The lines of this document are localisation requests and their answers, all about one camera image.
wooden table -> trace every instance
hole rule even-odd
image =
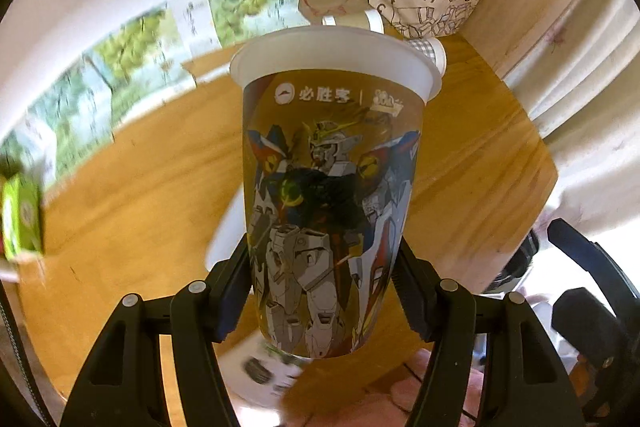
[[[441,276],[478,292],[518,247],[557,174],[488,65],[461,37],[443,43],[449,67],[442,92],[424,111],[404,234]],[[240,115],[241,92],[230,78],[199,86],[119,132],[49,203],[44,270],[21,268],[20,298],[31,341],[62,394],[122,296],[169,295],[206,276],[207,244],[241,183]],[[253,306],[250,299],[218,353],[254,330]],[[390,287],[369,343],[314,362],[284,406],[306,413],[353,401],[421,345]],[[162,356],[175,427],[184,418],[169,339]]]

curtain fold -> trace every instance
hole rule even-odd
[[[633,0],[574,0],[504,78],[558,167],[539,232],[555,217],[598,233],[640,214],[638,52]]]

silver screw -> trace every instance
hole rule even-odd
[[[524,302],[524,297],[522,296],[522,293],[509,292],[509,300],[514,304],[522,304]]]
[[[193,281],[189,285],[189,291],[191,293],[200,293],[200,292],[204,292],[204,289],[206,287],[207,287],[207,283],[205,283],[204,281]]]
[[[122,305],[127,308],[131,308],[135,303],[138,302],[138,296],[134,293],[130,293],[122,298]]]
[[[458,283],[453,279],[443,279],[440,281],[440,288],[445,292],[455,292],[458,289]]]

green tissue pack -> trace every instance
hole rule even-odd
[[[2,188],[2,240],[7,261],[42,255],[40,194],[38,186],[22,174],[13,176]]]

gundam robot illustration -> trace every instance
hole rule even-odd
[[[292,159],[284,133],[248,131],[257,160],[247,232],[254,293],[274,346],[309,357],[342,355],[369,333],[398,250],[418,133],[353,163],[352,124],[306,127],[311,167]],[[358,302],[348,320],[353,286]]]

